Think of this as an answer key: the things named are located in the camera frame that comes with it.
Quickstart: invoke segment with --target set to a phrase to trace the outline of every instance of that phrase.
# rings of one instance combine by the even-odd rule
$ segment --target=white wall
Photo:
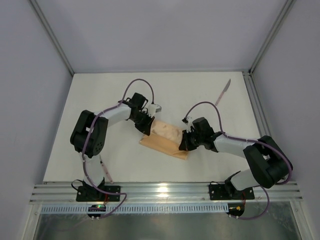
[[[249,69],[286,0],[38,0],[76,73]]]
[[[273,136],[320,229],[320,1],[297,1],[254,73]]]
[[[16,239],[25,224],[71,79],[28,1],[0,1],[1,239]]]

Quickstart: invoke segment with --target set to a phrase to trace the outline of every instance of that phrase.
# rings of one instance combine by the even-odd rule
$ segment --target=white table
[[[187,111],[200,101],[215,103],[231,79],[231,85],[218,108],[223,129],[230,135],[258,138],[259,132],[241,72],[153,72],[76,74],[64,107],[45,182],[71,182],[83,178],[79,154],[70,144],[70,136],[83,110],[101,111],[121,99],[131,80],[142,78],[153,87],[155,103],[162,106],[156,119],[182,128]],[[151,102],[151,91],[143,82],[135,82],[127,93],[137,92]],[[196,107],[194,119],[205,117],[219,131],[217,114],[208,104]],[[199,147],[187,160],[174,158],[139,144],[142,138],[132,121],[108,128],[102,159],[115,182],[209,182],[224,181],[248,168],[243,158],[215,153]]]

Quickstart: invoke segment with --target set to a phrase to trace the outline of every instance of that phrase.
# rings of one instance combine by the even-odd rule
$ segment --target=knife
[[[218,97],[217,101],[215,102],[215,105],[217,106],[218,103],[220,102],[222,96],[224,95],[224,93],[228,90],[229,86],[230,86],[230,83],[231,83],[231,79],[229,79],[229,81],[226,83],[223,91],[221,92],[220,96]]]

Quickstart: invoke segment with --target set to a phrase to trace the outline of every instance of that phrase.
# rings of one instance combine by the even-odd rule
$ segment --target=gray floor
[[[259,214],[265,204],[247,203],[245,217]],[[226,213],[112,215],[85,221],[86,215],[42,215],[35,240],[300,240],[289,203],[272,203],[256,220],[236,220]]]

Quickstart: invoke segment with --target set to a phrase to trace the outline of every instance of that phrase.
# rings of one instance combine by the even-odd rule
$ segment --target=ventilation grille
[[[41,214],[86,214],[91,205],[87,204],[45,204]],[[106,212],[111,212],[115,204],[106,206]],[[172,204],[124,204],[115,214],[188,214],[188,213],[226,213],[227,203],[172,203]]]

